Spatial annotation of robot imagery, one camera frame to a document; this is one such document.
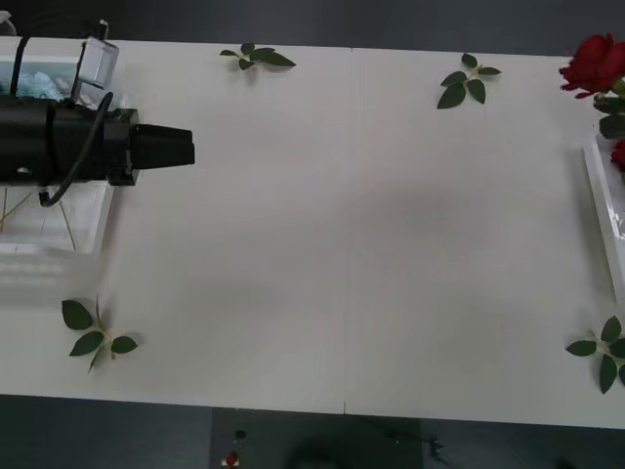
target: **wire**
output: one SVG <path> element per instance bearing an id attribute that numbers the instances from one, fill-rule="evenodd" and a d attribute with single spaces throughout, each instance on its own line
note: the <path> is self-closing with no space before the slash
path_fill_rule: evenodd
<path id="1" fill-rule="evenodd" d="M 108 92 L 104 95 L 102 101 L 100 102 L 100 105 L 98 106 L 98 114 L 96 115 L 96 118 L 94 119 L 94 123 L 92 124 L 91 129 L 89 130 L 89 134 L 87 135 L 87 138 L 85 139 L 85 143 L 83 144 L 82 149 L 80 149 L 80 152 L 78 153 L 78 157 L 74 161 L 74 164 L 71 166 L 71 169 L 65 176 L 65 179 L 62 180 L 61 184 L 59 185 L 59 188 L 57 189 L 55 194 L 52 196 L 52 198 L 50 198 L 50 195 L 48 194 L 47 191 L 39 193 L 39 202 L 41 203 L 42 207 L 52 207 L 55 203 L 61 200 L 61 197 L 64 196 L 64 194 L 69 189 L 69 186 L 71 186 L 71 183 L 73 183 L 76 177 L 78 176 L 78 173 L 80 172 L 80 168 L 85 162 L 85 159 L 87 159 L 87 155 L 89 154 L 89 151 L 91 150 L 91 146 L 93 145 L 94 140 L 96 140 L 96 135 L 98 134 L 98 132 L 100 131 L 104 123 L 104 118 L 106 117 L 106 111 L 108 110 L 108 107 L 110 106 L 110 102 L 112 101 L 112 99 L 113 99 L 112 93 Z"/>
<path id="2" fill-rule="evenodd" d="M 16 59 L 13 63 L 13 76 L 11 77 L 11 89 L 9 93 L 11 96 L 15 97 L 18 93 L 18 82 L 20 81 L 20 70 L 21 70 L 21 61 L 23 60 L 23 50 L 26 48 L 26 44 L 28 44 L 29 36 L 24 36 L 20 39 L 20 44 L 18 45 L 18 49 L 16 50 Z"/>

